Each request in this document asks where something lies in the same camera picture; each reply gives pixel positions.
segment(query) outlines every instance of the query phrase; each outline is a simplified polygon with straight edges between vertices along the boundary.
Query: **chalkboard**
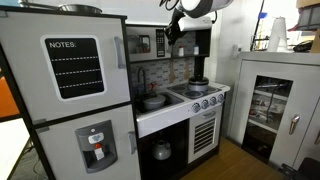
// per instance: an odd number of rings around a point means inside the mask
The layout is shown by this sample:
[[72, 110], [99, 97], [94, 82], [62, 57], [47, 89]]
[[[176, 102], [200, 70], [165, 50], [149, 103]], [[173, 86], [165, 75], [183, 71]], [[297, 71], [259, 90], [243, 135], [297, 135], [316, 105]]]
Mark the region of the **chalkboard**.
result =
[[94, 38], [46, 38], [45, 45], [61, 98], [104, 91]]

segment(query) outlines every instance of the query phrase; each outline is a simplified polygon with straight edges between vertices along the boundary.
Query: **glass cabinet door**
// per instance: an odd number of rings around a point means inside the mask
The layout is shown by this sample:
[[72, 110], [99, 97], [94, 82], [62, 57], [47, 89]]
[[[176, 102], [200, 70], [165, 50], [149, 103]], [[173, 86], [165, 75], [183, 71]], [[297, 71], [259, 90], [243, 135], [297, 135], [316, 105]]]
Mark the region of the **glass cabinet door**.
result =
[[293, 165], [320, 95], [319, 77], [317, 66], [243, 60], [229, 137], [266, 163]]

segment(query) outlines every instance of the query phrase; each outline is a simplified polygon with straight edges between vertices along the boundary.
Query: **stove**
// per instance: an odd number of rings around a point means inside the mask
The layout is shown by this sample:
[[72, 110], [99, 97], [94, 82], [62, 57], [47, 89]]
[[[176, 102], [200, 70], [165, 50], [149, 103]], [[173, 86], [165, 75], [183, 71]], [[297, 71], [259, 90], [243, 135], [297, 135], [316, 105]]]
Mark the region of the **stove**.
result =
[[176, 85], [176, 86], [168, 87], [168, 89], [170, 91], [178, 93], [178, 94], [180, 94], [180, 95], [182, 95], [184, 97], [187, 97], [189, 99], [198, 99], [198, 98], [201, 98], [203, 96], [206, 96], [206, 95], [213, 94], [213, 93], [221, 91], [221, 89], [210, 87], [210, 86], [208, 86], [208, 90], [207, 91], [192, 91], [192, 90], [189, 90], [188, 83], [179, 84], [179, 85]]

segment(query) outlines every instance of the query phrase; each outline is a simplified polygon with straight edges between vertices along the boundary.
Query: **wooden floor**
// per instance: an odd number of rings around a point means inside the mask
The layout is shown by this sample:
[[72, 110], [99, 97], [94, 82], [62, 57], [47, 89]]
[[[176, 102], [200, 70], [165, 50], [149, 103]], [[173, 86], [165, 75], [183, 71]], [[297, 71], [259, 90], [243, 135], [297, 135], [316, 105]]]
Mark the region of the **wooden floor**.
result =
[[187, 174], [182, 180], [280, 180], [282, 175], [226, 139], [220, 152]]

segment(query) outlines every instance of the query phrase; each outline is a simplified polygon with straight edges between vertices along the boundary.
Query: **kettle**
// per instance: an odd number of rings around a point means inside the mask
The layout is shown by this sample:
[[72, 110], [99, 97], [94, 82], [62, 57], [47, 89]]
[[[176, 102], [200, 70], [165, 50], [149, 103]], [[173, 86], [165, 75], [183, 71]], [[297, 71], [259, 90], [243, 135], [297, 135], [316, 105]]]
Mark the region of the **kettle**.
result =
[[152, 148], [152, 155], [157, 160], [168, 159], [171, 155], [170, 144], [164, 140], [159, 140]]

